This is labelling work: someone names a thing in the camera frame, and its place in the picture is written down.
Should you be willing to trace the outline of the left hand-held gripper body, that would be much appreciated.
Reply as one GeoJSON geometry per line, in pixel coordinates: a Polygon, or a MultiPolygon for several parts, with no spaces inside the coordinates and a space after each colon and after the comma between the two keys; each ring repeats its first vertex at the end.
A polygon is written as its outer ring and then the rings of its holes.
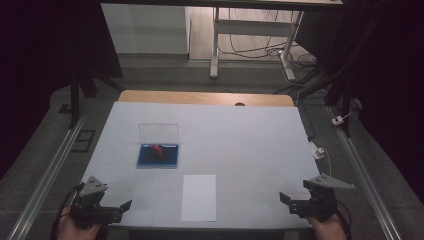
{"type": "Polygon", "coordinates": [[[90,176],[82,188],[77,191],[71,204],[69,216],[79,227],[86,229],[93,224],[105,225],[121,222],[121,207],[100,205],[107,189],[106,184],[94,176],[90,176]]]}

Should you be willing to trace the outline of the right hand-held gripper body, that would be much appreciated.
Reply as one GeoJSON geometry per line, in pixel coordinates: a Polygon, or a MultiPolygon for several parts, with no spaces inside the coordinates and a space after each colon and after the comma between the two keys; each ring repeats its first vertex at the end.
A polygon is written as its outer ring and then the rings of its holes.
{"type": "Polygon", "coordinates": [[[336,189],[355,189],[353,184],[345,183],[324,173],[310,180],[304,180],[303,186],[309,191],[310,198],[308,200],[288,198],[289,212],[300,218],[316,217],[320,222],[327,221],[338,211],[336,189]]]}

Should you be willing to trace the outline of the blue ink pad case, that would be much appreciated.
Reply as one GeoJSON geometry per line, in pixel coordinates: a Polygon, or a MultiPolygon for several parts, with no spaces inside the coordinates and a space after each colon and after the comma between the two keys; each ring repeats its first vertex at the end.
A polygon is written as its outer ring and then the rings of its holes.
{"type": "Polygon", "coordinates": [[[177,124],[141,123],[138,125],[140,151],[138,168],[176,168],[179,155],[177,124]]]}

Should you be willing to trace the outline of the person's left hand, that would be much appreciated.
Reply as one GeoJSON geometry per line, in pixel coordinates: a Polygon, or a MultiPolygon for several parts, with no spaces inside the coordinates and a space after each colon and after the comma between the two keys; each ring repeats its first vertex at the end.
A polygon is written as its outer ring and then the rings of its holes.
{"type": "Polygon", "coordinates": [[[57,240],[95,240],[101,225],[94,224],[87,229],[80,228],[69,217],[70,208],[65,207],[61,213],[57,227],[57,240]]]}

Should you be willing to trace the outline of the person's right hand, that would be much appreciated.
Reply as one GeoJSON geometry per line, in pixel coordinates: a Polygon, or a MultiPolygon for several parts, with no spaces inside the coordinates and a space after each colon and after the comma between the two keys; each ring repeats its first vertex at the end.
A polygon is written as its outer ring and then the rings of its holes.
{"type": "Polygon", "coordinates": [[[347,240],[343,224],[337,215],[332,215],[325,222],[316,217],[307,217],[317,240],[347,240]]]}

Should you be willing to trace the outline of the white power adapter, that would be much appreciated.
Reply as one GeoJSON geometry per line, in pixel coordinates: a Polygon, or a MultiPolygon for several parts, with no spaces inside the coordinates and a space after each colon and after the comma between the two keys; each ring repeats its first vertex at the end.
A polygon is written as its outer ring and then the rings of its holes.
{"type": "Polygon", "coordinates": [[[323,148],[317,147],[313,142],[310,142],[310,147],[312,155],[316,160],[324,157],[325,150],[323,148]]]}

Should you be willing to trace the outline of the white paper sheet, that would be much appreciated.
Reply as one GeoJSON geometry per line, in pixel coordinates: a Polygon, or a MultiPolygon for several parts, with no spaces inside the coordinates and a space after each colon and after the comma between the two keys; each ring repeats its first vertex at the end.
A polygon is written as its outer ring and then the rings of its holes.
{"type": "Polygon", "coordinates": [[[215,222],[216,214],[216,176],[185,175],[181,220],[215,222]]]}

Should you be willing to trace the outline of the white plug adapter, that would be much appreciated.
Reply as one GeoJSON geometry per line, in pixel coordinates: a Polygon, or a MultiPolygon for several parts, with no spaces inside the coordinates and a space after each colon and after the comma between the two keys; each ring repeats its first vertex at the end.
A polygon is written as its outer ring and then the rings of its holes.
{"type": "Polygon", "coordinates": [[[339,126],[339,125],[341,125],[341,124],[344,122],[344,120],[345,120],[345,119],[347,119],[350,115],[351,115],[351,113],[348,113],[348,114],[347,114],[347,115],[345,115],[345,116],[336,116],[336,117],[334,117],[334,118],[332,119],[332,124],[333,124],[334,126],[339,126]]]}

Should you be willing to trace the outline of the black metal stand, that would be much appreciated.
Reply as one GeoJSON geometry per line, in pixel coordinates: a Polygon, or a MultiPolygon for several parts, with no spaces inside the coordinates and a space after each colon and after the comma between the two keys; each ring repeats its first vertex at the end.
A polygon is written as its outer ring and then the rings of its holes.
{"type": "Polygon", "coordinates": [[[69,128],[72,129],[76,126],[80,119],[80,97],[79,90],[82,90],[84,95],[88,98],[94,98],[98,89],[94,83],[94,80],[98,79],[111,88],[122,93],[125,88],[119,85],[111,77],[102,74],[99,70],[93,67],[77,67],[74,71],[73,77],[71,78],[71,121],[69,128]]]}
{"type": "Polygon", "coordinates": [[[323,87],[330,86],[329,92],[324,97],[324,102],[327,106],[335,106],[339,99],[342,99],[343,123],[340,123],[339,127],[347,137],[350,137],[349,116],[351,114],[350,102],[354,82],[354,66],[359,63],[358,57],[380,22],[381,15],[377,13],[368,14],[362,17],[362,20],[363,24],[358,25],[353,38],[331,58],[331,61],[341,61],[337,71],[299,93],[299,97],[304,98],[323,87]]]}

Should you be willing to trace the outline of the dark curtain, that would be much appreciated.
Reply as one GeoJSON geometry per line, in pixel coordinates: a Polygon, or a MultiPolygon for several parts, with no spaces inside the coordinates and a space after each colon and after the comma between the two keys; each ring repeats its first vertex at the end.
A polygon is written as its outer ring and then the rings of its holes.
{"type": "Polygon", "coordinates": [[[381,20],[353,71],[360,120],[424,198],[424,0],[366,0],[381,20]]]}
{"type": "Polygon", "coordinates": [[[0,0],[0,178],[76,75],[123,76],[101,0],[0,0]]]}

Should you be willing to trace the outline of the white cabinet panel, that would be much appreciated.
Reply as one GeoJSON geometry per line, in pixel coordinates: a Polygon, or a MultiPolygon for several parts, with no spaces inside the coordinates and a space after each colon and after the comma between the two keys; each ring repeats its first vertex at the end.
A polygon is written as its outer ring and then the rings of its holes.
{"type": "Polygon", "coordinates": [[[188,7],[102,4],[118,53],[188,54],[188,7]]]}

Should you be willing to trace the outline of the aluminium rail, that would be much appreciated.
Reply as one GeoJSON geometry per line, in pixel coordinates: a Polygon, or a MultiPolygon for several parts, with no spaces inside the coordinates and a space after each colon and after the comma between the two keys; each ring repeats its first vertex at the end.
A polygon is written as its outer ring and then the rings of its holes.
{"type": "Polygon", "coordinates": [[[87,119],[88,112],[92,106],[93,99],[88,99],[83,103],[80,118],[76,121],[73,128],[67,131],[64,140],[54,157],[50,160],[47,169],[37,183],[29,200],[27,201],[20,216],[15,222],[11,232],[6,240],[25,240],[48,193],[50,192],[71,148],[74,144],[84,122],[87,119]]]}
{"type": "Polygon", "coordinates": [[[403,240],[353,137],[348,137],[339,126],[330,125],[330,133],[332,140],[328,142],[328,150],[332,175],[356,186],[353,191],[336,191],[347,207],[342,212],[351,214],[353,240],[403,240]]]}

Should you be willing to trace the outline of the white desk frame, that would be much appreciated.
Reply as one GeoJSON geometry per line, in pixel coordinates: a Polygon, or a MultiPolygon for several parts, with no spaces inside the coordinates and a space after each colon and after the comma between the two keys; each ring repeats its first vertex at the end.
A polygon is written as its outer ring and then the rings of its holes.
{"type": "Polygon", "coordinates": [[[278,56],[283,65],[284,75],[288,80],[294,80],[295,75],[289,63],[289,54],[295,36],[303,17],[303,11],[299,11],[294,19],[288,22],[259,22],[248,20],[220,19],[220,9],[214,7],[213,14],[213,47],[211,54],[210,78],[218,77],[218,40],[220,34],[251,35],[268,37],[286,37],[287,43],[278,56]]]}

